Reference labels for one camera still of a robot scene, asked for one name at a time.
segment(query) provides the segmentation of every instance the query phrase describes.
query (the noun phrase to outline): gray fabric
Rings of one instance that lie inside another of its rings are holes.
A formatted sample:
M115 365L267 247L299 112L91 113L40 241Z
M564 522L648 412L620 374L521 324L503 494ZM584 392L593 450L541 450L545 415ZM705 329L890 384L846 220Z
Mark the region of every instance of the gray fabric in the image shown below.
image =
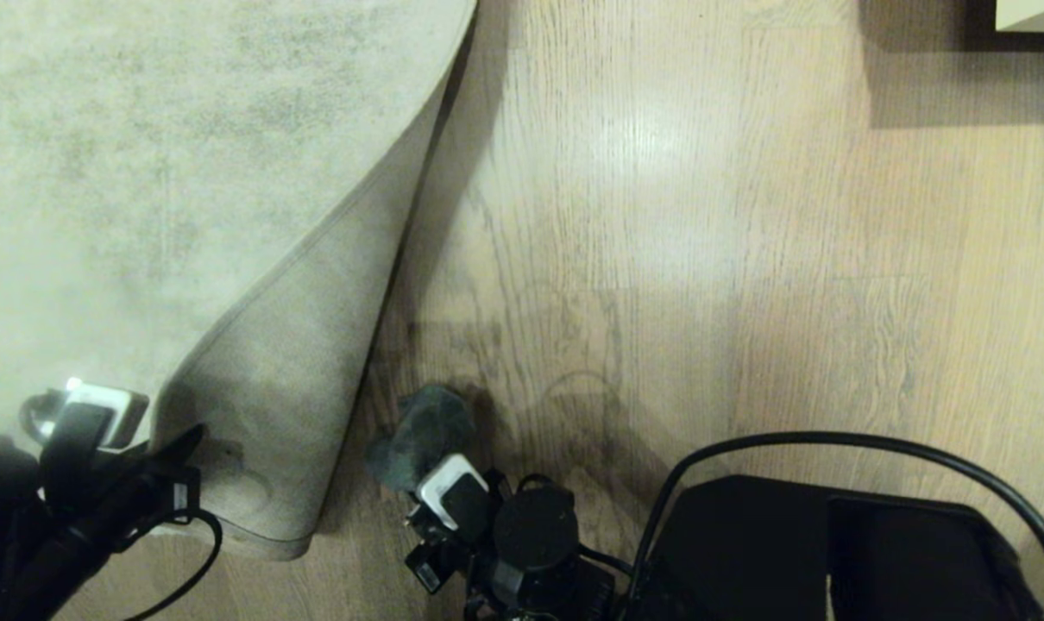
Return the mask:
M301 553L472 7L0 2L0 433L173 376L156 440L210 422L204 504Z
M427 385L400 404L403 420L392 436L373 441L365 464L374 479L396 492L414 492L430 470L475 437L472 409L443 385Z

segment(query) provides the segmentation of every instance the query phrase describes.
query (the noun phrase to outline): gray cloth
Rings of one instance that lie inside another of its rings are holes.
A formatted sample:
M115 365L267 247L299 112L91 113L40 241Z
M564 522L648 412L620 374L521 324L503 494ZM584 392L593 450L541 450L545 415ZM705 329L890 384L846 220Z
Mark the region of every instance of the gray cloth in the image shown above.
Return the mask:
M427 473L475 436L472 409L443 385L427 385L400 404L395 435L373 441L365 464L374 479L396 492L414 492Z

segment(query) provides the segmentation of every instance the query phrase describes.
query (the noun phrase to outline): curled rug edge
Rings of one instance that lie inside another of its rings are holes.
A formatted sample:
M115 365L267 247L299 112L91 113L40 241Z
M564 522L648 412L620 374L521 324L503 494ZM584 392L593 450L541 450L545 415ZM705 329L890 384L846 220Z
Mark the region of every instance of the curled rug edge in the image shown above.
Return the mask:
M221 316L159 395L152 448L207 426L192 463L232 553L291 560L310 546L451 61L369 176Z

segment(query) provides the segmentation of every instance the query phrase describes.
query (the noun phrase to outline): wooden floor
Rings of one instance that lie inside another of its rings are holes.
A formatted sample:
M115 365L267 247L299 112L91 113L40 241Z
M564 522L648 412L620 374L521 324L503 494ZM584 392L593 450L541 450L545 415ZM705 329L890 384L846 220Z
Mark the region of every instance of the wooden floor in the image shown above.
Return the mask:
M1044 511L1044 41L965 37L981 4L484 1L321 534L161 618L458 618L360 462L429 381L482 390L481 463L562 480L625 558L675 460L760 431L927 441ZM936 469L778 449L688 481L723 472L975 504L1044 596L1012 511ZM140 543L63 617L136 613L206 550Z

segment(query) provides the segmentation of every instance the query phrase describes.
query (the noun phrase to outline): black cable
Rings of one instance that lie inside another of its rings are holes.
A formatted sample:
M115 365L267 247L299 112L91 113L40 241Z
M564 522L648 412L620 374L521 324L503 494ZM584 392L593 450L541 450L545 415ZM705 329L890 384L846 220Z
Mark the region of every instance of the black cable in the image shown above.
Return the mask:
M621 571L622 574L628 575L631 578L634 577L634 567L628 565L628 563L621 560L621 558L614 557L610 554L602 554L600 551L592 550L592 548L583 544L579 544L579 555L592 560L597 560L611 569L617 569L618 571Z
M1044 553L1043 516L1035 507L1031 507L1031 504L1009 483L1004 482L1004 480L998 479L998 477L987 472L983 468L968 462L968 460L962 459L962 457L956 457L940 449L918 445L916 441L893 439L893 437L883 437L881 435L832 431L763 433L719 441L717 445L698 449L698 451L685 456L684 459L675 464L675 468L671 471L671 475L668 475L668 478L664 481L664 486L660 488L657 502L652 504L652 512L648 516L648 523L645 524L644 532L641 534L641 543L637 548L637 555L634 560L634 573L628 582L628 605L631 608L636 606L640 600L640 593L638 591L641 589L641 574L644 572L645 562L647 562L648 557L648 548L651 547L652 539L660 524L660 518L664 515L664 507L667 506L675 484L683 478L687 469L691 468L692 464L701 462L701 460L723 455L723 453L755 447L774 447L775 445L840 445L841 447L861 447L864 449L901 453L901 455L909 455L918 457L918 459L943 464L943 467L952 469L958 472L959 475L967 476L969 479L975 480L976 483L982 484L983 487L994 492L995 495L1004 500L1024 520L1027 527L1031 528L1031 533L1039 540Z
M177 587L173 593L168 594L168 597L156 603L150 608L144 610L143 613L136 614L135 617L128 617L125 621L143 621L144 619L149 619L155 616L155 614L159 614L161 611L168 608L168 606L173 604L173 602L186 596L188 591L193 589L193 587L201 580L204 574L207 574L207 571L211 569L211 566L215 563L215 557L218 557L219 549L222 547L222 525L219 524L219 519L215 518L215 515L212 515L210 511L206 511L201 508L186 508L167 512L167 515L163 515L161 519L155 520L155 522L150 523L150 526L140 530L138 534L135 534L135 538L142 538L142 535L150 533L151 530L162 524L171 522L171 520L183 518L198 519L204 524L211 527L211 536L214 539L214 544L211 547L211 554L207 555L207 560L204 562L204 565L199 566L199 569L191 575L191 578L184 581L184 583Z
M465 573L465 621L477 621L477 614L487 601L483 594L477 593L472 581L475 572L475 554L468 557L468 571Z

